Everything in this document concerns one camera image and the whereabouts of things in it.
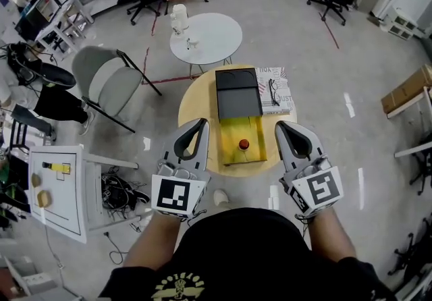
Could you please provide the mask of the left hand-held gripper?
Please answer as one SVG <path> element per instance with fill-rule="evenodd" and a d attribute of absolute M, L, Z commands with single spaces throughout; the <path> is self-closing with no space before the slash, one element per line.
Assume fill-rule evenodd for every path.
<path fill-rule="evenodd" d="M 205 171 L 210 126 L 194 119 L 174 131 L 163 145 L 163 159 L 151 180 L 151 209 L 162 215 L 193 219 L 211 176 Z M 170 162 L 184 162 L 191 169 Z"/>

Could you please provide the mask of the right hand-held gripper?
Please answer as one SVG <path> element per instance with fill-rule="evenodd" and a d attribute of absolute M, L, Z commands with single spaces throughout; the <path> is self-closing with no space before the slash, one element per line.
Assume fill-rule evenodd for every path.
<path fill-rule="evenodd" d="M 282 177 L 285 192 L 292 198 L 300 218 L 313 218 L 344 197 L 342 180 L 318 136 L 290 121 L 278 121 L 275 137 L 287 172 Z M 297 168 L 298 162 L 306 162 Z"/>

